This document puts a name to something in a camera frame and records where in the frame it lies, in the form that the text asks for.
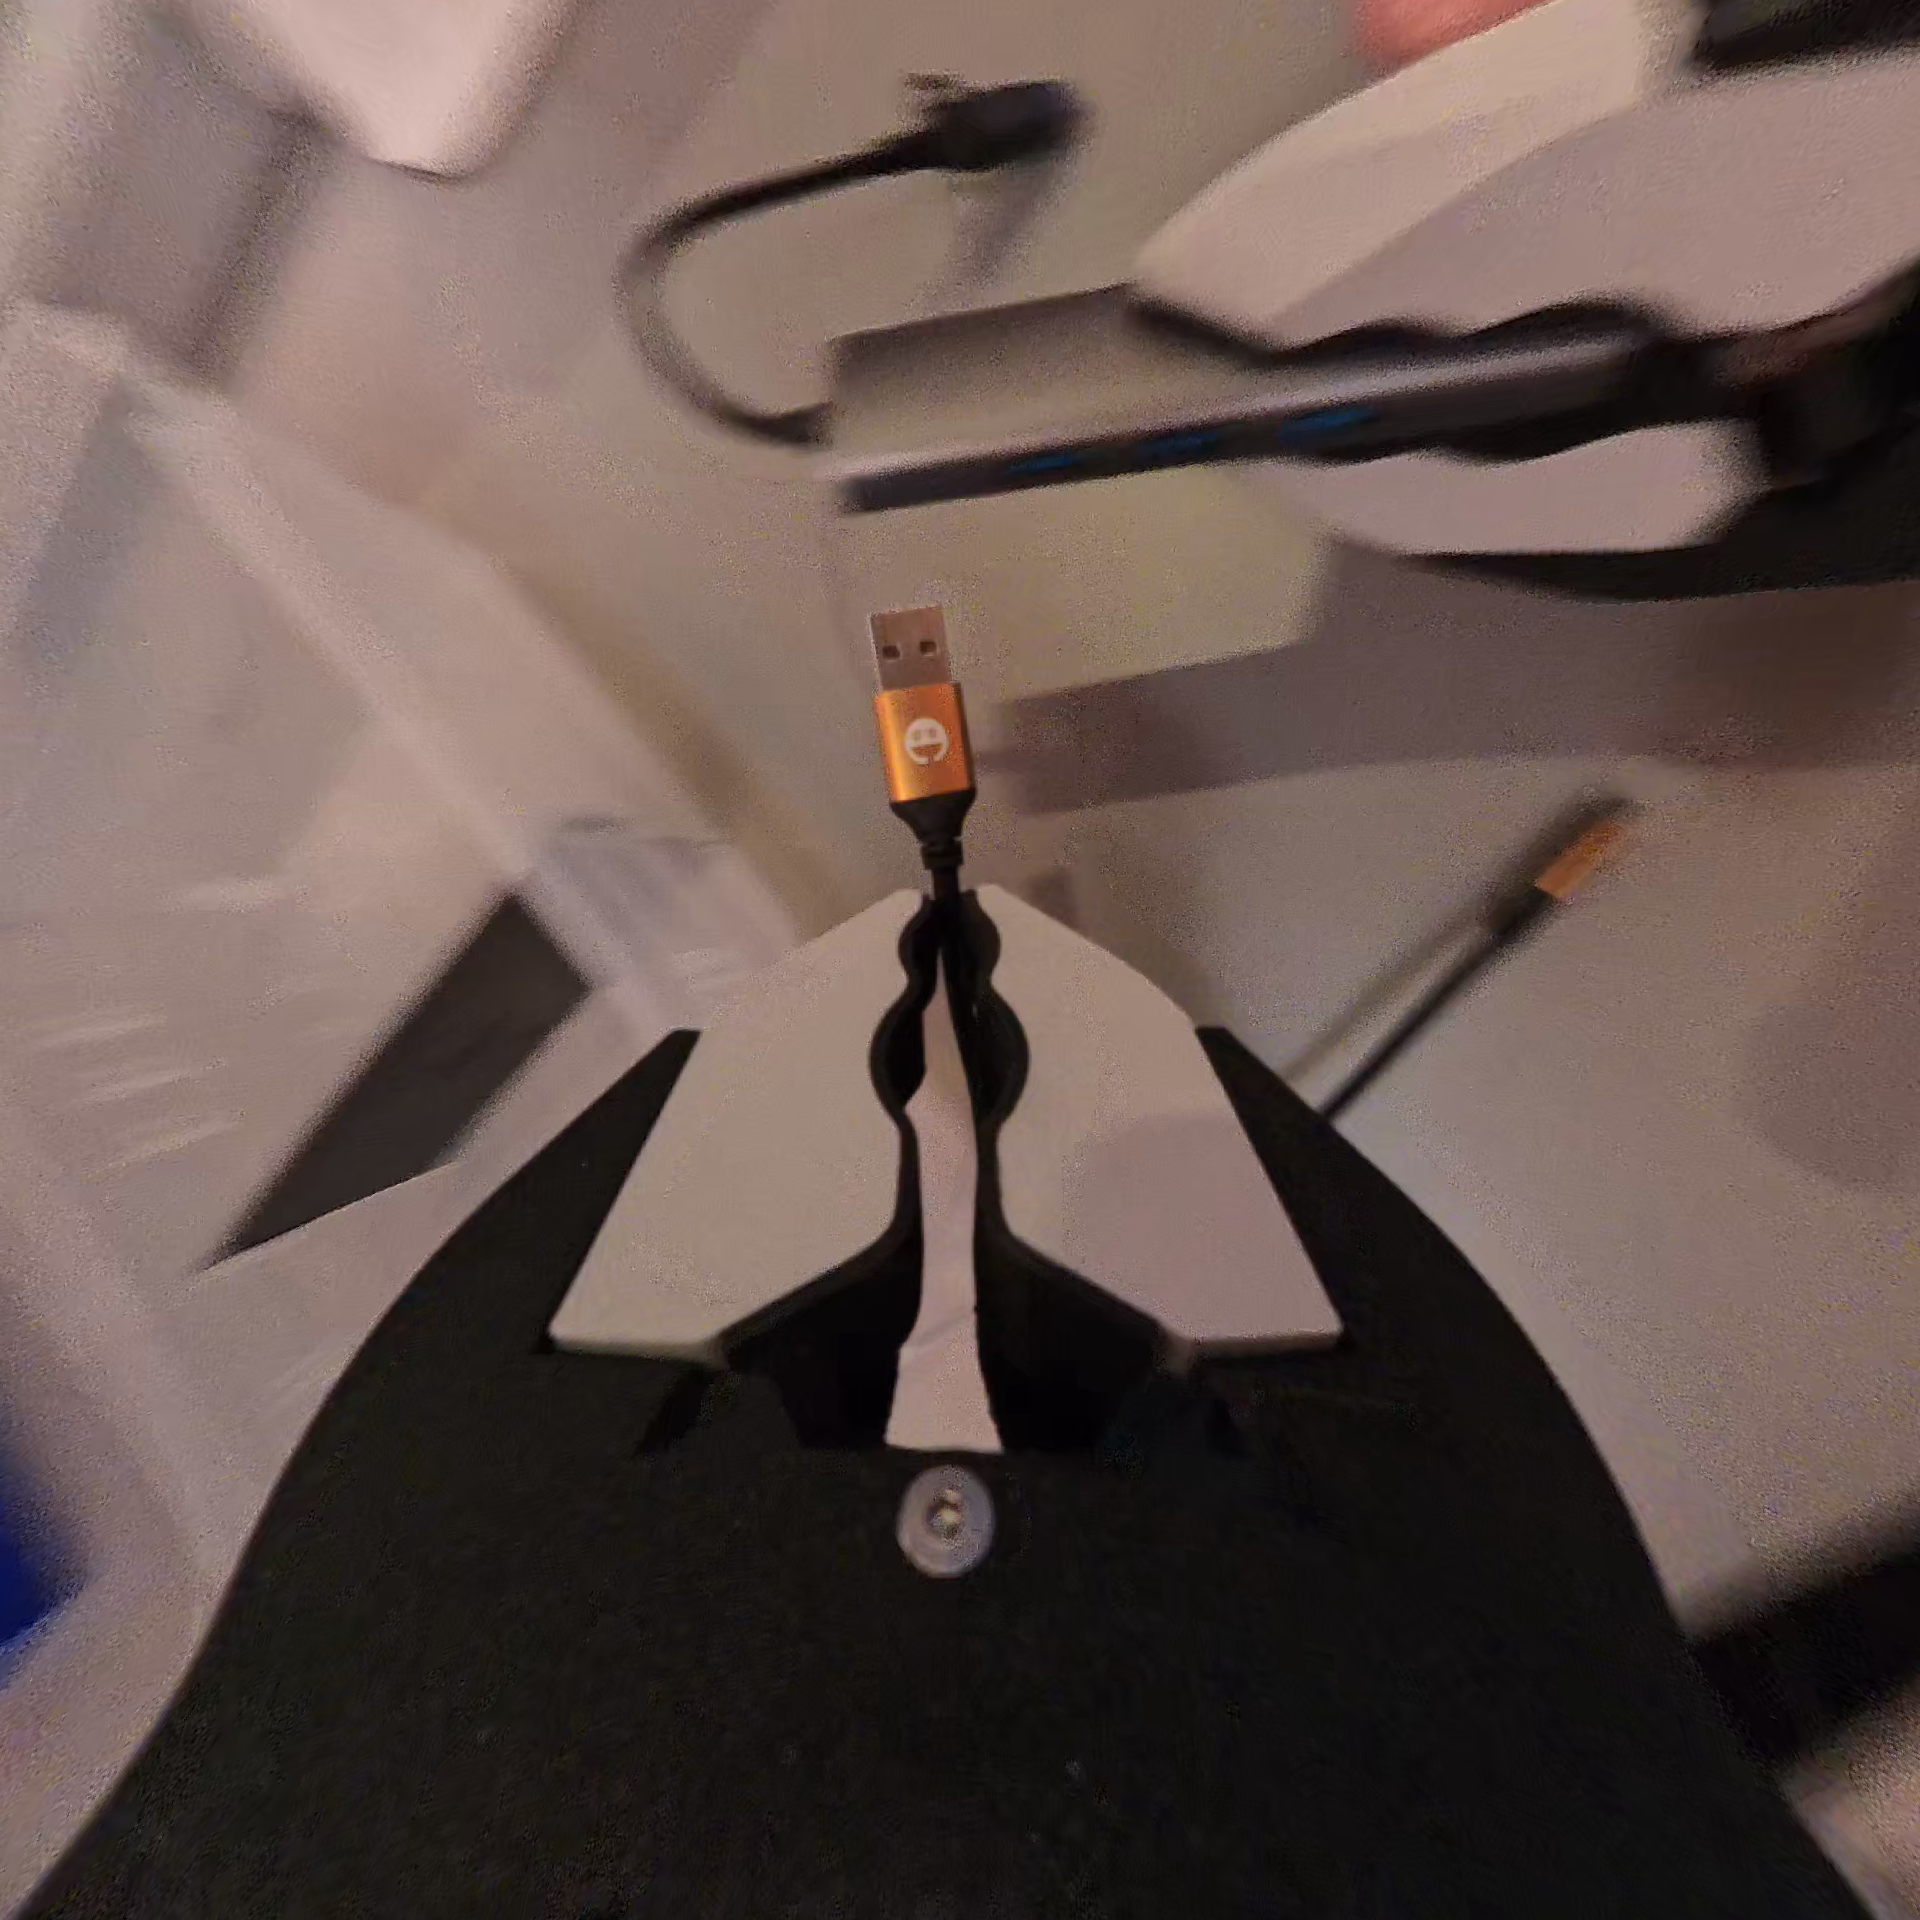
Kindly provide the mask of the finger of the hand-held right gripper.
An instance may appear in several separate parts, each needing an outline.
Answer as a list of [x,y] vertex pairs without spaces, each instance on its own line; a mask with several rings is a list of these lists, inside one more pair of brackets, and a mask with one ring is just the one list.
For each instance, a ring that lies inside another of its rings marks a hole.
[[1701,551],[1761,509],[1770,467],[1744,422],[1657,422],[1520,467],[1249,467],[1249,491],[1376,558],[1657,558]]
[[1782,331],[1920,265],[1920,41],[1701,72],[1695,15],[1513,15],[1205,188],[1132,296],[1239,336],[1638,306]]

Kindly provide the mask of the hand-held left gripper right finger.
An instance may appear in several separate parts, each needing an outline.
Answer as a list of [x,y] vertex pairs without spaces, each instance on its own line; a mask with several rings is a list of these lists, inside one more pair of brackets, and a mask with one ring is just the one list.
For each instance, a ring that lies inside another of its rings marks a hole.
[[979,892],[1004,1012],[994,1220],[1172,1351],[1347,1340],[1192,1012],[1122,953]]

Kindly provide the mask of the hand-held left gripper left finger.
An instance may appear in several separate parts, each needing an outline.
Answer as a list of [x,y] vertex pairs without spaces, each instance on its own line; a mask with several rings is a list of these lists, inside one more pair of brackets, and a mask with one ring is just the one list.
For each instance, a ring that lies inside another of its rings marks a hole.
[[803,1319],[803,1291],[826,1309],[836,1278],[864,1283],[847,1340],[894,1366],[918,1309],[918,1258],[894,1278],[851,1258],[894,1258],[918,1203],[894,1101],[874,1076],[874,1044],[913,987],[913,917],[918,892],[864,902],[706,1025],[546,1309],[560,1351],[731,1366],[776,1319]]

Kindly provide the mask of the grey USB hub with cable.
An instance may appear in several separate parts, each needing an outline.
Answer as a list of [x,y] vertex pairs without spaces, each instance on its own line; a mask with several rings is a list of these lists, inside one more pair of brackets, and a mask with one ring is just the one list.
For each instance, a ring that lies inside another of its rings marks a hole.
[[1678,336],[1629,306],[1547,306],[1485,331],[1334,331],[1260,344],[1139,291],[889,319],[826,344],[826,395],[771,418],[672,319],[672,265],[732,219],[889,174],[991,174],[1078,152],[1078,89],[918,89],[913,130],[722,188],[636,232],[616,319],[722,434],[820,461],[847,519],[1004,498],[1172,467],[1552,461],[1612,434],[1730,422],[1730,336]]

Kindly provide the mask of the white cardboard box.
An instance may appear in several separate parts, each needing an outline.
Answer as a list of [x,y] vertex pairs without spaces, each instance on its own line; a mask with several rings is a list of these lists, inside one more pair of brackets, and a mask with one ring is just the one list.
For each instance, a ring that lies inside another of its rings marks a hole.
[[0,1082],[136,1273],[202,1273],[511,917],[378,1174],[441,1170],[575,1001],[706,1025],[791,945],[658,742],[469,545],[98,313],[0,319]]

